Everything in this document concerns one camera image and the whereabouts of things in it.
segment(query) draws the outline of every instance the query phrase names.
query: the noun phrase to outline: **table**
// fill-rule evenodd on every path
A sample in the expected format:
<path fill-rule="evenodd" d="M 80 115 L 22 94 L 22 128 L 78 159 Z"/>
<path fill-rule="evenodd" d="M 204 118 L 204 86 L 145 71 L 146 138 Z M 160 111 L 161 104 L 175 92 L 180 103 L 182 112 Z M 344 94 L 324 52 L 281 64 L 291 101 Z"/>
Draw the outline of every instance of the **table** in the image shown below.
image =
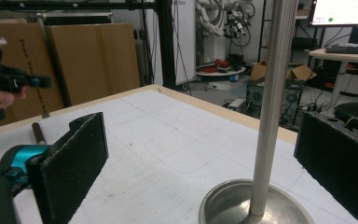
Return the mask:
<path fill-rule="evenodd" d="M 358 54 L 334 54 L 326 53 L 325 49 L 316 49 L 310 52 L 311 57 L 342 61 L 338 76 L 330 98 L 329 115 L 333 115 L 334 106 L 337 104 L 342 91 L 358 94 L 358 75 L 347 74 L 348 62 L 358 63 Z"/>
<path fill-rule="evenodd" d="M 196 76 L 199 77 L 199 80 L 203 80 L 203 77 L 226 77 L 229 76 L 229 80 L 231 82 L 236 82 L 239 79 L 240 73 L 244 72 L 246 70 L 245 67 L 241 67 L 241 69 L 239 71 L 229 71 L 226 73 L 219 73 L 219 72 L 214 72 L 214 73 L 205 73 L 205 72 L 197 72 Z"/>
<path fill-rule="evenodd" d="M 252 179 L 259 121 L 151 85 L 0 127 L 0 158 L 35 144 L 39 120 L 48 144 L 83 115 L 103 112 L 109 159 L 71 223 L 198 223 L 209 190 Z M 294 158 L 296 133 L 280 128 L 270 184 L 287 192 L 315 223 L 358 223 Z M 41 223 L 31 190 L 14 203 L 22 223 Z"/>

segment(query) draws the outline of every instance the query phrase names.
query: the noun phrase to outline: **robotic arm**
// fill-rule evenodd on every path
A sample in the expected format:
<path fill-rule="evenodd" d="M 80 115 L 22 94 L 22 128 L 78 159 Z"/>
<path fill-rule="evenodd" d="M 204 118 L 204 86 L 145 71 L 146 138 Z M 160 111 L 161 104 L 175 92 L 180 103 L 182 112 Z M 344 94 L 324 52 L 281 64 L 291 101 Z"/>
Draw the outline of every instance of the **robotic arm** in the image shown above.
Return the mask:
<path fill-rule="evenodd" d="M 238 38 L 240 35 L 246 35 L 240 21 L 248 21 L 246 16 L 237 10 L 239 5 L 240 0 L 197 0 L 196 9 L 200 14 L 200 23 L 207 33 Z M 208 14 L 213 11 L 215 17 L 211 20 Z M 225 11 L 227 12 L 226 27 L 223 26 Z"/>

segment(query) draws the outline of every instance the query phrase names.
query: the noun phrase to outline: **metal rack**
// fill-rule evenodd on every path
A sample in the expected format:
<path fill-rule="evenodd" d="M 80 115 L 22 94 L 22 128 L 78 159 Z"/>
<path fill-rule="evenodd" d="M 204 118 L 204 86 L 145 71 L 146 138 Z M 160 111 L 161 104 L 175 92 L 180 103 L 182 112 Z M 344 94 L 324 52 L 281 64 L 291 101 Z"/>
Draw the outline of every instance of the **metal rack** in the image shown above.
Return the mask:
<path fill-rule="evenodd" d="M 271 22 L 271 20 L 266 19 L 266 4 L 267 4 L 267 0 L 264 0 L 263 3 L 263 15 L 262 15 L 262 22 L 261 22 L 261 30 L 260 30 L 260 39 L 259 39 L 259 49 L 258 49 L 258 56 L 257 56 L 257 61 L 260 62 L 261 59 L 261 52 L 263 49 L 268 49 L 269 47 L 266 45 L 263 45 L 263 34 L 264 34 L 264 29 L 265 29 L 265 22 Z M 304 51 L 311 51 L 317 48 L 320 48 L 322 45 L 322 41 L 323 41 L 323 36 L 324 36 L 324 29 L 322 31 L 321 34 L 321 40 L 319 41 L 319 43 L 317 43 L 317 35 L 318 35 L 318 28 L 313 28 L 313 34 L 310 35 L 308 33 L 308 31 L 301 25 L 302 21 L 306 21 L 308 19 L 308 16 L 296 16 L 296 23 L 295 23 L 295 33 L 294 33 L 294 38 L 296 37 L 296 33 L 297 30 L 300 29 L 302 30 L 310 39 L 310 45 L 307 48 L 293 48 L 292 46 L 292 50 L 304 50 Z M 311 57 L 309 57 L 308 60 L 308 66 L 310 66 L 310 60 Z"/>

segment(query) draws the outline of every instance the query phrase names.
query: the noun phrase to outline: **computer monitor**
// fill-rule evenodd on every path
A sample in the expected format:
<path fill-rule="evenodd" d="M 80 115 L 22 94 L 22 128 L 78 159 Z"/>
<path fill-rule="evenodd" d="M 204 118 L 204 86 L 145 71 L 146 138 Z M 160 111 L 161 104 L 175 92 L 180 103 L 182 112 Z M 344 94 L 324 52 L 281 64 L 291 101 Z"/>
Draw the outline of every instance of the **computer monitor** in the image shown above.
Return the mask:
<path fill-rule="evenodd" d="M 358 0 L 314 0 L 311 27 L 358 27 Z"/>

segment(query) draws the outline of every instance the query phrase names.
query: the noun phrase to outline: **pipe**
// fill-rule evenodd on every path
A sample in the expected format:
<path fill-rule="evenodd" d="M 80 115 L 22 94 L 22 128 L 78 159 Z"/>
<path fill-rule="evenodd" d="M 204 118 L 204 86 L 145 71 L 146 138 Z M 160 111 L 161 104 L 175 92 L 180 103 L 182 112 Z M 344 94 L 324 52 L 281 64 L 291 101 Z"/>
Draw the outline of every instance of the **pipe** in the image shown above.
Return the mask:
<path fill-rule="evenodd" d="M 289 63 L 297 0 L 274 1 L 267 73 L 255 158 L 254 184 L 249 214 L 262 217 L 267 203 L 269 179 L 279 128 L 282 98 Z"/>
<path fill-rule="evenodd" d="M 52 1 L 0 1 L 0 10 L 102 10 L 102 9 L 155 9 L 154 3 L 105 2 L 52 2 Z"/>
<path fill-rule="evenodd" d="M 172 2 L 158 0 L 156 3 L 161 53 L 162 86 L 174 90 L 176 86 L 176 74 L 173 49 Z"/>

